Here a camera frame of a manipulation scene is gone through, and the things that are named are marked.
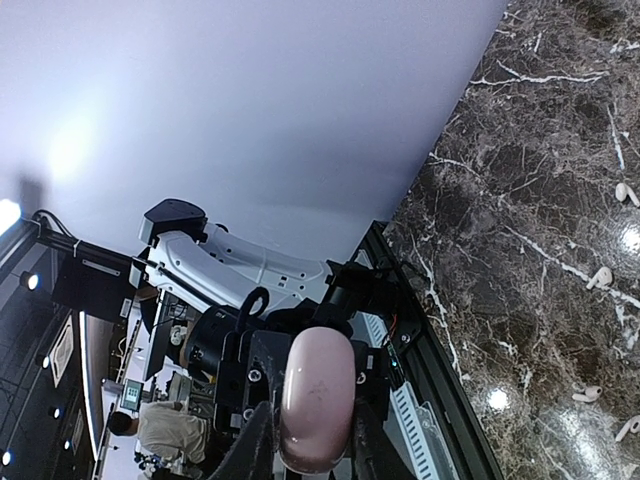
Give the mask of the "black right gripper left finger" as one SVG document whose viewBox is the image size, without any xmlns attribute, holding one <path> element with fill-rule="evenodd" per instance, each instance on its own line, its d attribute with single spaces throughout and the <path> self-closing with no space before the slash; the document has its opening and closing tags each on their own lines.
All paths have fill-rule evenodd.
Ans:
<svg viewBox="0 0 640 480">
<path fill-rule="evenodd" d="M 274 463 L 273 439 L 272 405 L 263 401 L 258 404 L 241 434 L 209 479 L 271 479 Z"/>
</svg>

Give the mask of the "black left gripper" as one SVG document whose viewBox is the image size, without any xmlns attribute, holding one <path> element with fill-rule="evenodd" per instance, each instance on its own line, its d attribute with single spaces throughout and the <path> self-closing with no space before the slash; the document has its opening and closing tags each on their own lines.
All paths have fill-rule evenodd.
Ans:
<svg viewBox="0 0 640 480">
<path fill-rule="evenodd" d="M 268 401 L 273 409 L 275 442 L 280 445 L 279 422 L 285 371 L 296 336 L 266 330 L 226 336 L 213 399 L 216 431 L 239 435 L 258 404 Z M 388 355 L 367 341 L 348 340 L 355 354 L 354 408 L 357 400 L 366 402 L 384 430 L 390 403 Z"/>
</svg>

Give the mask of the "pink earbud charging case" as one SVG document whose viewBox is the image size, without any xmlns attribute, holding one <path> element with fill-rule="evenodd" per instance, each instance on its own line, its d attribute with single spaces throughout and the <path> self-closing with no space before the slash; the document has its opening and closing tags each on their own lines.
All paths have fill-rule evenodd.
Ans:
<svg viewBox="0 0 640 480">
<path fill-rule="evenodd" d="M 280 411 L 280 456 L 302 475 L 332 470 L 350 437 L 356 389 L 355 354 L 337 330 L 313 327 L 294 339 Z"/>
</svg>

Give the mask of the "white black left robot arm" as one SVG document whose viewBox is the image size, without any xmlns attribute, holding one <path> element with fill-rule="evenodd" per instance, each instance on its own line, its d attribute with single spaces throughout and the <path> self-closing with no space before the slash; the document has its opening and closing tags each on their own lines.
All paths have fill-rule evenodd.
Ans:
<svg viewBox="0 0 640 480">
<path fill-rule="evenodd" d="M 341 449 L 357 400 L 377 402 L 386 385 L 381 352 L 354 340 L 350 322 L 396 312 L 394 272 L 278 253 L 179 199 L 149 209 L 139 237 L 131 282 L 198 313 L 183 355 L 216 381 L 216 428 L 238 432 L 264 402 L 284 448 Z"/>
</svg>

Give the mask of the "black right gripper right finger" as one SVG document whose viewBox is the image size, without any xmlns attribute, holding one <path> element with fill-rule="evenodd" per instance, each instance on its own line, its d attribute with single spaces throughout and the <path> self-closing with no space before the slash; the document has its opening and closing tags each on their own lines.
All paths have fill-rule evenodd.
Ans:
<svg viewBox="0 0 640 480">
<path fill-rule="evenodd" d="M 397 479 L 397 455 L 371 407 L 357 400 L 352 427 L 354 479 Z"/>
</svg>

